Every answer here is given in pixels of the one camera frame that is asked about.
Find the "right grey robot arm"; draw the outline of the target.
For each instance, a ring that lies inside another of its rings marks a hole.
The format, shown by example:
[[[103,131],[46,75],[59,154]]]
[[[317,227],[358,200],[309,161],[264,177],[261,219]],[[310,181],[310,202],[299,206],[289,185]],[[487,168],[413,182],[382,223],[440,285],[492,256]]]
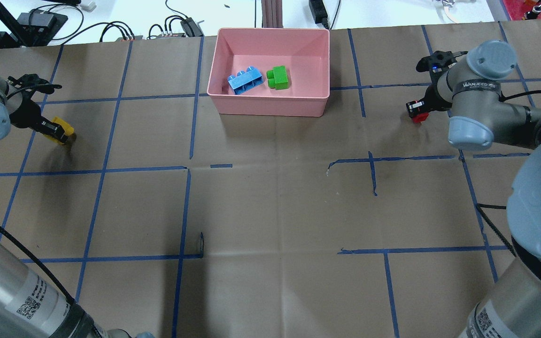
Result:
[[[501,82],[517,65],[509,43],[488,40],[470,51],[436,51],[419,60],[429,72],[425,96],[407,103],[413,122],[451,111],[448,141],[460,150],[493,143],[532,153],[512,184],[505,210],[514,260],[471,310],[461,338],[541,338],[541,109],[507,103]]]

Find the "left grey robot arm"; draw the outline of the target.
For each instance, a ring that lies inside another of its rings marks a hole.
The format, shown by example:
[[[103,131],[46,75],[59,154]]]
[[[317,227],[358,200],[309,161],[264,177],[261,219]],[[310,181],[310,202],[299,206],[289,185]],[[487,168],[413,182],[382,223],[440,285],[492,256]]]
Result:
[[[58,84],[26,74],[0,77],[0,140],[12,126],[29,128],[63,146],[74,137],[64,120],[50,121],[32,100]],[[25,246],[0,227],[0,338],[113,338],[79,306],[59,280]]]

